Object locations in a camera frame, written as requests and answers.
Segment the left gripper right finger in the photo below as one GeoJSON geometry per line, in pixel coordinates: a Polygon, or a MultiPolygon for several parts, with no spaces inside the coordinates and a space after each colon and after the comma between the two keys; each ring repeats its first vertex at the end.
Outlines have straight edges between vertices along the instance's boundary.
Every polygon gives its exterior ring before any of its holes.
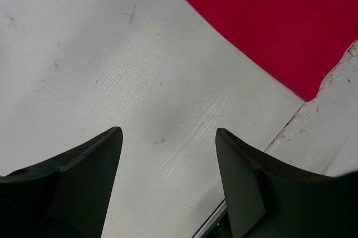
{"type": "Polygon", "coordinates": [[[305,171],[224,128],[215,144],[233,237],[357,236],[357,172],[305,171]]]}

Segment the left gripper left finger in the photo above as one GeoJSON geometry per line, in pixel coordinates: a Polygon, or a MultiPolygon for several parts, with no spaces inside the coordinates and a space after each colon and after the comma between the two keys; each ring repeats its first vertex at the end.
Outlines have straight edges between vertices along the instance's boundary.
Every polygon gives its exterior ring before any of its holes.
{"type": "Polygon", "coordinates": [[[1,177],[1,237],[101,237],[122,145],[112,127],[1,177]]]}

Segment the red t shirt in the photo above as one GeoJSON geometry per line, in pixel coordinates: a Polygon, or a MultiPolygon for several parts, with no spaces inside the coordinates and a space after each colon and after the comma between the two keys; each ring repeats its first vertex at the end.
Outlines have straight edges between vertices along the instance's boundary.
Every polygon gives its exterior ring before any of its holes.
{"type": "Polygon", "coordinates": [[[305,101],[357,39],[357,0],[187,0],[211,26],[305,101]]]}

